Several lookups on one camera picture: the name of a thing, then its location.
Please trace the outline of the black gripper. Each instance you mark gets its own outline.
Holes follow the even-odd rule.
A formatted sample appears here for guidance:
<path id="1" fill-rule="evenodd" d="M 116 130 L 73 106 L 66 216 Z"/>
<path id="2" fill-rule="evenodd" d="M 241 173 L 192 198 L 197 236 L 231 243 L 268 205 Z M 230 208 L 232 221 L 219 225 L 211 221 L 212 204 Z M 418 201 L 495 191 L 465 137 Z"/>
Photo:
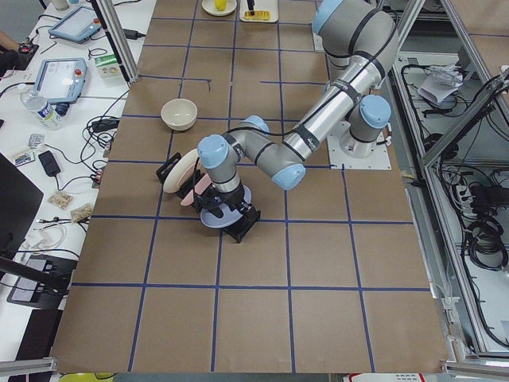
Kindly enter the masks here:
<path id="1" fill-rule="evenodd" d="M 210 185 L 202 193 L 192 195 L 192 206 L 201 219 L 254 219 L 251 190 L 239 185 L 231 193 L 221 193 Z"/>

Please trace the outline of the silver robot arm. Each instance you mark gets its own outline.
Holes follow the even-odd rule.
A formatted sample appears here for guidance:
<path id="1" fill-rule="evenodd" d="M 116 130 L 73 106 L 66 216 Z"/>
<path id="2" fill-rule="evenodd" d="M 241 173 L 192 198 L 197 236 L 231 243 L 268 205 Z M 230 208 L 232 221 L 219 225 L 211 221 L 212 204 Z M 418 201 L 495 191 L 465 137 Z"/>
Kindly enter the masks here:
<path id="1" fill-rule="evenodd" d="M 204 209 L 220 216 L 220 206 L 226 205 L 244 216 L 253 216 L 255 209 L 245 198 L 238 162 L 249 158 L 278 187 L 291 190 L 305 176 L 305 160 L 343 120 L 350 125 L 345 152 L 361 158 L 376 144 L 391 116 L 386 100 L 366 92 L 385 78 L 395 58 L 395 53 L 371 56 L 355 52 L 346 71 L 331 82 L 318 103 L 280 143 L 272 141 L 267 131 L 249 119 L 224 134 L 203 138 L 197 153 L 217 192 L 214 202 Z"/>
<path id="2" fill-rule="evenodd" d="M 388 14 L 365 1 L 323 1 L 312 21 L 322 40 L 330 75 L 346 78 L 364 69 L 379 84 L 398 52 L 398 30 Z"/>

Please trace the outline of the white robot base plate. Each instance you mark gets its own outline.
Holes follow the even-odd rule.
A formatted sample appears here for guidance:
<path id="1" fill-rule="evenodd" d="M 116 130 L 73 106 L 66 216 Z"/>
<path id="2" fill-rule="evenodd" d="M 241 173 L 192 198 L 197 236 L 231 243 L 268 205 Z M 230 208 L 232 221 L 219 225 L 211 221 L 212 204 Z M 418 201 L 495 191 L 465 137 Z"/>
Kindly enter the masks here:
<path id="1" fill-rule="evenodd" d="M 391 170 L 385 137 L 379 131 L 377 140 L 357 143 L 349 137 L 350 123 L 338 123 L 327 135 L 330 166 L 337 170 Z"/>

